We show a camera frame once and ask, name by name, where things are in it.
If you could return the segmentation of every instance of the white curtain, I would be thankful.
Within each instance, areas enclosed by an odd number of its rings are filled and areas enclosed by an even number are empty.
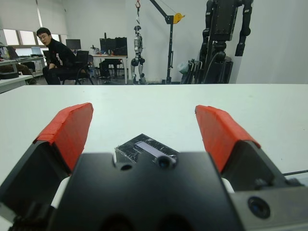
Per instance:
[[[61,0],[38,0],[43,27],[52,34],[67,35],[65,10]]]
[[[36,31],[38,18],[35,0],[0,0],[0,29]]]

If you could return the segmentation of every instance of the office desk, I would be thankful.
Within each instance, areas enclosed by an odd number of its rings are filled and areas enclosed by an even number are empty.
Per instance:
[[[0,79],[0,93],[26,85],[25,80],[31,79],[32,76],[19,76],[18,78]]]
[[[125,55],[105,55],[105,54],[94,54],[92,55],[94,59],[94,66],[95,66],[95,59],[121,59],[124,66],[124,75],[125,75],[125,84],[128,83],[128,73],[127,73],[127,56]]]
[[[194,114],[202,104],[229,112],[282,173],[306,170],[307,97],[308,85],[292,84],[23,86],[0,95],[0,184],[58,111],[86,102],[94,112],[84,153],[114,153],[141,133],[179,152],[204,151]]]
[[[33,61],[40,61],[42,68],[44,68],[45,65],[45,60],[44,57],[29,57],[29,58],[22,58],[22,59],[15,59],[15,60],[5,60],[0,62],[0,66],[3,65],[13,65],[13,69],[14,71],[16,71],[16,64],[20,64],[20,63],[26,63],[26,62],[33,62]],[[42,75],[41,71],[38,71],[37,73],[33,73],[34,76],[38,76],[38,75]]]

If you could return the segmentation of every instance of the trouser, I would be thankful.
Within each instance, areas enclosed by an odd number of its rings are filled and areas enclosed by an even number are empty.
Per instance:
[[[23,75],[27,75],[27,76],[31,76],[32,75],[32,73],[29,70],[29,68],[27,66],[25,66],[25,65],[16,64],[16,68],[17,68],[17,71],[23,73]],[[13,69],[12,65],[0,66],[0,72],[6,73],[6,72],[13,72],[13,71],[14,71],[14,69]],[[36,81],[35,81],[34,78],[27,79],[26,82],[28,84],[36,84]]]
[[[75,79],[77,70],[66,69],[66,68],[43,68],[43,75],[48,85],[60,85],[60,80],[64,79]]]

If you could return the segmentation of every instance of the black cable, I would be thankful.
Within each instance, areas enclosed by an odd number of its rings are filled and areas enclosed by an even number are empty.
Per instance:
[[[207,77],[207,75],[208,75],[208,72],[209,72],[209,70],[210,70],[210,68],[211,68],[212,62],[215,60],[215,58],[216,58],[217,55],[218,55],[218,53],[216,53],[216,54],[213,56],[213,58],[212,58],[212,60],[211,60],[211,62],[210,62],[210,65],[209,65],[208,68],[207,68],[206,75],[205,75],[205,77],[204,77],[204,79],[203,79],[202,84],[205,83],[205,80],[206,80],[206,77]]]
[[[308,170],[304,170],[304,171],[298,171],[298,172],[288,172],[288,173],[284,173],[284,176],[290,176],[290,175],[296,175],[296,174],[302,174],[302,173],[307,173]]]

